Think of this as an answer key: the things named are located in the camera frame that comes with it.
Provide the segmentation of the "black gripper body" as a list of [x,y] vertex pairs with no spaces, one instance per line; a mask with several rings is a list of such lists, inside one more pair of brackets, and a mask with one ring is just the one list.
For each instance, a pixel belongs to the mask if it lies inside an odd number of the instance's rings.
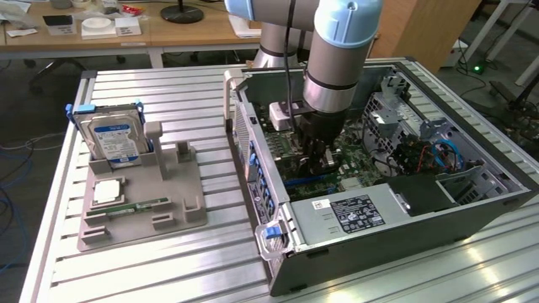
[[302,114],[299,122],[302,147],[333,146],[345,128],[345,122],[345,110],[335,113],[314,111]]

